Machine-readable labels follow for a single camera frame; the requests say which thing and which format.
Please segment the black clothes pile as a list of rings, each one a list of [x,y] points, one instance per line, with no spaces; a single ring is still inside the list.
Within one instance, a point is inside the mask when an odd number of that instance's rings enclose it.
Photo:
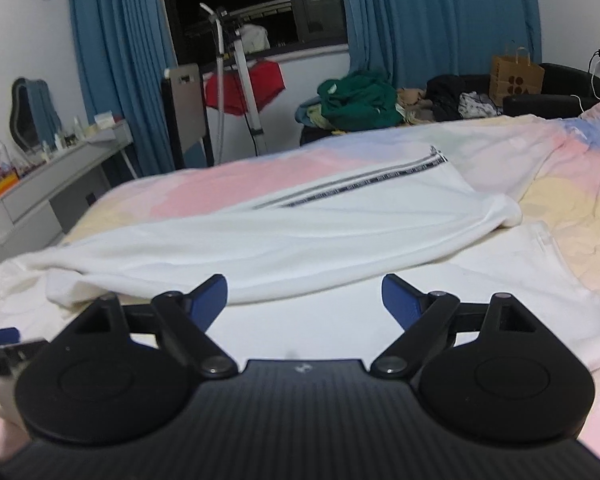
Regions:
[[[437,122],[455,122],[462,119],[460,96],[466,84],[462,77],[441,75],[431,78],[426,85],[426,99],[432,103],[431,109]]]

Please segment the right blue curtain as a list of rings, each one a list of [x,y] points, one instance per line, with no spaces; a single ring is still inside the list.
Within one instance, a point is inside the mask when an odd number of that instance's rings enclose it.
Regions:
[[[538,0],[343,0],[350,69],[396,88],[439,75],[489,73],[495,55],[542,58]]]

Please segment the grey tower heater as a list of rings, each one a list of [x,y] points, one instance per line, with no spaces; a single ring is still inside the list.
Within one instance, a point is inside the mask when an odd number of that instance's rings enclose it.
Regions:
[[[165,70],[160,90],[175,169],[213,167],[204,84],[198,65]]]

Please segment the green garment pile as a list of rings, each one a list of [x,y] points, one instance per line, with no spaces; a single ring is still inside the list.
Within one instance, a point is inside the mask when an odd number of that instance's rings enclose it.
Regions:
[[[337,130],[366,131],[395,127],[402,122],[398,94],[378,70],[356,70],[317,87],[322,116]]]

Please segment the dark window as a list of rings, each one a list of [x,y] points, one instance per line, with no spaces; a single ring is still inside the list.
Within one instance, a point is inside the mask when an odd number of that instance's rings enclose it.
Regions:
[[[164,0],[175,55],[182,64],[207,67],[215,58],[215,31],[202,7],[223,10],[242,25],[268,33],[273,53],[344,44],[342,0]]]

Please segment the black sofa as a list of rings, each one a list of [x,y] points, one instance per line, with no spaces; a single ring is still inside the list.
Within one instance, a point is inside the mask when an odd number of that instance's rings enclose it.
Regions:
[[[539,94],[506,96],[503,114],[534,115],[544,119],[578,117],[600,102],[600,77],[585,70],[554,63],[541,63],[544,70]]]

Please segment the left blue curtain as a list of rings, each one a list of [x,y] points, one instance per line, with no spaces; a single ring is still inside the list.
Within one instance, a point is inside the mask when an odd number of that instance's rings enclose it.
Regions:
[[[163,0],[69,0],[87,117],[111,112],[128,123],[137,169],[174,170],[161,96],[176,65]]]

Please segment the white dressing table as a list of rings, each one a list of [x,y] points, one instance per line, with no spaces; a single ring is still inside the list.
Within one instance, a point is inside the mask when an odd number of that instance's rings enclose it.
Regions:
[[[0,196],[0,262],[58,243],[111,184],[102,164],[133,143],[126,122],[63,151]]]

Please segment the wavy blue-framed mirror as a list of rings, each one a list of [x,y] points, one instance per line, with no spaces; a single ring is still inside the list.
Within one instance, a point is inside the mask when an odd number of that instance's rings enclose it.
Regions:
[[[34,154],[44,142],[54,145],[62,125],[48,84],[42,79],[17,78],[10,95],[9,131],[18,148],[24,154]]]

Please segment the blue curtain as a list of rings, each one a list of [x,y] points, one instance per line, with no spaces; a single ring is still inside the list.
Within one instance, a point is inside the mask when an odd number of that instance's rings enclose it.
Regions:
[[[69,0],[87,117],[111,112],[128,123],[137,169],[174,170],[161,96],[176,65],[163,0]]]
[[[489,73],[495,55],[542,58],[538,0],[343,0],[350,69],[396,88],[439,75]]]

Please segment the brown paper bag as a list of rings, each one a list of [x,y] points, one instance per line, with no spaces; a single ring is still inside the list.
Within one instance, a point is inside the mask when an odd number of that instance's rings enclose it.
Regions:
[[[513,54],[494,55],[491,64],[489,96],[497,107],[503,107],[509,96],[540,94],[545,70],[532,61],[525,47]]]

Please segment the white knit jacket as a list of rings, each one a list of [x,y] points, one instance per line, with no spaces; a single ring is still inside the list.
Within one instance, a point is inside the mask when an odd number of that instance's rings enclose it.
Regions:
[[[600,296],[509,196],[479,193],[428,145],[402,169],[332,178],[323,195],[143,222],[0,264],[0,328],[52,339],[106,292],[149,299],[228,284],[211,333],[250,358],[373,359],[398,328],[381,307],[394,273],[482,301],[510,292],[589,370],[600,369]]]

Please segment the pastel tie-dye bed sheet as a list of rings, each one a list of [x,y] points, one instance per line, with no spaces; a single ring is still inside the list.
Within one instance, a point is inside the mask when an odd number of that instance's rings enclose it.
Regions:
[[[525,224],[547,228],[567,269],[600,296],[600,105],[572,122],[523,117],[344,134],[295,150],[135,180],[101,198],[59,245],[143,222],[323,195],[332,178],[402,169],[418,146],[441,154],[479,193],[514,200]],[[600,369],[581,434],[600,456]]]

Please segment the red garment on stand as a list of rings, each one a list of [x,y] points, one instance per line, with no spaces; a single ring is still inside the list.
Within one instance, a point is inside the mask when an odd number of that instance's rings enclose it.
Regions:
[[[260,112],[270,104],[286,86],[280,66],[272,61],[260,61],[249,69],[251,87]],[[213,73],[204,85],[204,97],[208,107],[219,108],[219,76]],[[236,70],[226,70],[223,74],[224,112],[240,116],[247,113],[246,97]]]

